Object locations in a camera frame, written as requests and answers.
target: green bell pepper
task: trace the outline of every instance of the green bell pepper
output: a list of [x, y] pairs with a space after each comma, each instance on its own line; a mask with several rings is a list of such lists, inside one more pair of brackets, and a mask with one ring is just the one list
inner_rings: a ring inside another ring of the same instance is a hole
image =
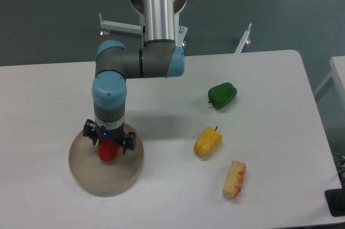
[[229, 82], [212, 87], [209, 90], [209, 103], [215, 109], [221, 109], [228, 105], [237, 94], [237, 89]]

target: yellow bell pepper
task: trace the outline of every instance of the yellow bell pepper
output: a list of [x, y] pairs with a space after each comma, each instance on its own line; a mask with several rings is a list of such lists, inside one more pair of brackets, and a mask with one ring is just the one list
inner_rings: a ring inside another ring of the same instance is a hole
[[212, 152], [222, 140], [222, 135], [212, 127], [205, 128], [204, 132], [194, 144], [194, 152], [200, 157], [204, 157]]

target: round wooden tray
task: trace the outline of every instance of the round wooden tray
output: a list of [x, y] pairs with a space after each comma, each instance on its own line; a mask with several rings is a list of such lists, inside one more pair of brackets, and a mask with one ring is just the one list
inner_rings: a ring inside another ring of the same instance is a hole
[[120, 149], [116, 158], [108, 163], [99, 158], [98, 143], [93, 145], [88, 137], [82, 135], [82, 131], [74, 139], [68, 156], [70, 169], [88, 192], [102, 197], [114, 196], [128, 189], [139, 175], [144, 157], [142, 141], [128, 124], [125, 124], [124, 130], [136, 133], [136, 147], [125, 154]]

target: blue joint cap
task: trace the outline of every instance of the blue joint cap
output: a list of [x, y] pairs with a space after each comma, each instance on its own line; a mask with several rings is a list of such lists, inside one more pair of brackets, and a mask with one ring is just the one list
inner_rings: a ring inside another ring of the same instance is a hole
[[126, 101], [126, 96], [126, 81], [115, 71], [104, 71], [93, 80], [93, 101], [103, 109], [119, 108]]
[[184, 73], [184, 51], [176, 47], [166, 77], [180, 77]]
[[123, 49], [126, 49], [125, 45], [120, 41], [114, 39], [105, 40], [98, 46], [96, 59], [103, 50], [106, 50], [109, 47], [121, 47]]

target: metal arm tube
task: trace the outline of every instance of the metal arm tube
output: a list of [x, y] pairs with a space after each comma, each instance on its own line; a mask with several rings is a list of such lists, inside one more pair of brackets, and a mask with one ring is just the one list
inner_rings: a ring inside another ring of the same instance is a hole
[[174, 0], [144, 0], [146, 41], [175, 40]]

